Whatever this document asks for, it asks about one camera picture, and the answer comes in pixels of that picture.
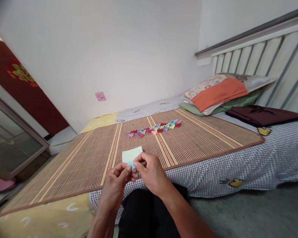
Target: pink object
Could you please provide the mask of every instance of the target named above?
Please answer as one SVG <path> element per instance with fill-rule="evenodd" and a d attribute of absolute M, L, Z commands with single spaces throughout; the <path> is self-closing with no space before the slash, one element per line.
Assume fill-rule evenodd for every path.
<path fill-rule="evenodd" d="M 15 181 L 9 180 L 9 181 L 4 181 L 0 179 L 0 191 L 6 190 L 14 185 Z"/>
<path fill-rule="evenodd" d="M 106 101 L 106 97 L 103 92 L 95 93 L 98 101 Z"/>

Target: bamboo mat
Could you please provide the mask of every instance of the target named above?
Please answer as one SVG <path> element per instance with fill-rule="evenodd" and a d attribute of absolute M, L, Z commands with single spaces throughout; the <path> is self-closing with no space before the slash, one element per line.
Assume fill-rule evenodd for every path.
<path fill-rule="evenodd" d="M 129 137 L 126 132 L 171 120 L 181 127 L 157 135 Z M 138 146 L 156 154 L 165 170 L 246 147 L 265 139 L 222 119 L 198 117 L 181 108 L 79 134 L 11 202 L 0 216 L 100 189 L 108 170 L 122 161 L 122 152 Z"/>

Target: black pants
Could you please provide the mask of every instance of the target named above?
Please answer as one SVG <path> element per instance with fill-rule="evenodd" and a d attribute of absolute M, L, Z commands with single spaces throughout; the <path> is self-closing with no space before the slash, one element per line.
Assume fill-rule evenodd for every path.
<path fill-rule="evenodd" d="M 187 200 L 188 190 L 174 184 Z M 136 189 L 122 202 L 124 211 L 119 221 L 118 238 L 180 237 L 174 220 L 162 200 L 150 191 Z"/>

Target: bed frame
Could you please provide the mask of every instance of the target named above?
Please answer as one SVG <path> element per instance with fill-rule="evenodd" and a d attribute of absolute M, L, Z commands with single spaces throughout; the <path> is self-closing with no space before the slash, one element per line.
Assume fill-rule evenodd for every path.
<path fill-rule="evenodd" d="M 298 24 L 211 55 L 212 73 L 277 78 L 258 105 L 298 112 Z"/>

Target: metal railing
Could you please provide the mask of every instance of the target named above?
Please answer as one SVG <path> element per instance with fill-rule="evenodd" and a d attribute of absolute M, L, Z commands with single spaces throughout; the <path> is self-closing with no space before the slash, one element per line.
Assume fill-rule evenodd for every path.
<path fill-rule="evenodd" d="M 201 55 L 201 54 L 203 54 L 205 52 L 214 50 L 216 48 L 219 48 L 221 46 L 227 45 L 227 44 L 232 43 L 234 41 L 240 40 L 240 39 L 242 39 L 244 37 L 253 35 L 253 34 L 258 33 L 258 32 L 260 32 L 262 30 L 266 30 L 266 29 L 268 29 L 270 27 L 276 26 L 278 24 L 281 24 L 281 23 L 286 22 L 288 20 L 294 19 L 296 17 L 298 17 L 298 9 L 297 10 L 294 10 L 292 12 L 289 12 L 289 13 L 287 13 L 285 15 L 282 15 L 281 17 L 278 17 L 278 18 L 276 18 L 274 20 L 271 20 L 269 22 L 266 22 L 266 23 L 264 23 L 262 25 L 259 25 L 259 26 L 255 27 L 253 29 L 250 29 L 248 31 L 245 31 L 245 32 L 243 32 L 241 34 L 238 34 L 238 35 L 236 35 L 236 36 L 234 36 L 232 38 L 229 38 L 229 39 L 224 40 L 224 41 L 222 41 L 220 43 L 217 43 L 215 45 L 212 45 L 212 46 L 210 46 L 210 47 L 208 47 L 208 48 L 206 48 L 204 50 L 201 50 L 199 52 L 196 52 L 194 55 L 195 56 Z"/>

